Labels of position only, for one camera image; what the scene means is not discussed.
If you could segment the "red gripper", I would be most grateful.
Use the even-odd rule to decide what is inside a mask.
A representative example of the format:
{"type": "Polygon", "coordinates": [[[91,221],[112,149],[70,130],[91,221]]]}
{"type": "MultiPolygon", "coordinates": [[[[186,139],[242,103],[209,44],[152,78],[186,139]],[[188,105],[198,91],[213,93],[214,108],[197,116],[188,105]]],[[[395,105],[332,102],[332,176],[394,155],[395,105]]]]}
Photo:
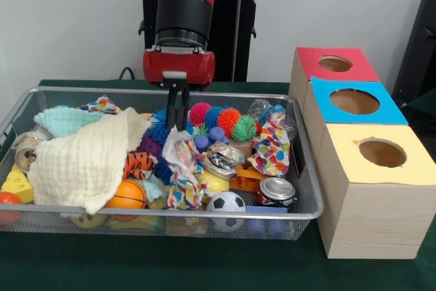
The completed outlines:
{"type": "MultiPolygon", "coordinates": [[[[156,47],[146,49],[143,56],[144,77],[154,85],[165,85],[169,80],[181,80],[181,106],[178,113],[178,130],[186,129],[189,111],[189,89],[203,90],[212,83],[215,74],[213,52],[195,48],[156,47]]],[[[167,105],[167,129],[177,122],[176,99],[178,85],[170,84],[167,105]]]]}

